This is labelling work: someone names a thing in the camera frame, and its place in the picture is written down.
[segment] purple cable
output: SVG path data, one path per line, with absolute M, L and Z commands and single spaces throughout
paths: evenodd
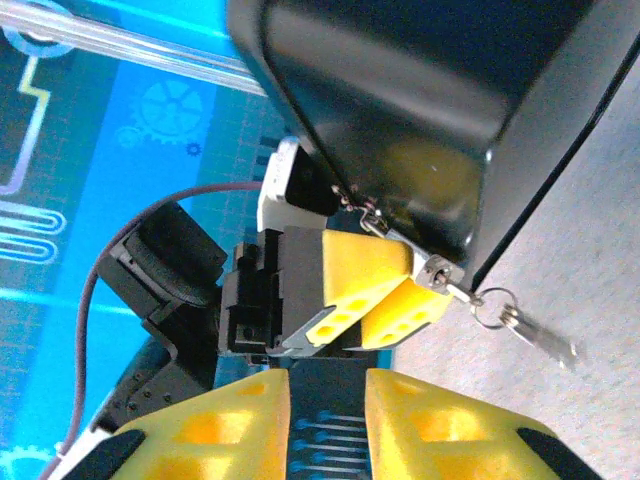
M 105 256 L 109 255 L 111 249 L 138 223 L 145 220 L 165 203 L 177 202 L 179 200 L 184 200 L 185 198 L 195 197 L 196 195 L 203 195 L 205 193 L 260 190 L 261 186 L 262 183 L 260 182 L 213 183 L 211 185 L 192 187 L 176 192 L 168 197 L 158 200 L 129 220 L 129 222 L 127 222 L 127 224 L 115 234 L 107 246 L 102 249 L 98 259 L 91 267 L 91 270 L 89 270 L 89 275 L 84 283 L 82 295 L 80 297 L 80 304 L 78 306 L 78 316 L 76 318 L 76 384 L 71 424 L 69 425 L 67 436 L 62 442 L 62 446 L 58 449 L 57 455 L 53 460 L 51 460 L 51 462 L 49 462 L 47 467 L 40 474 L 38 477 L 39 480 L 48 480 L 56 467 L 60 464 L 62 457 L 65 456 L 73 446 L 78 436 L 78 432 L 80 431 L 80 425 L 82 424 L 87 388 L 87 323 L 89 320 L 89 305 L 91 303 L 91 297 L 93 296 L 93 291 L 96 288 L 96 283 L 98 282 L 98 264 L 100 261 Z

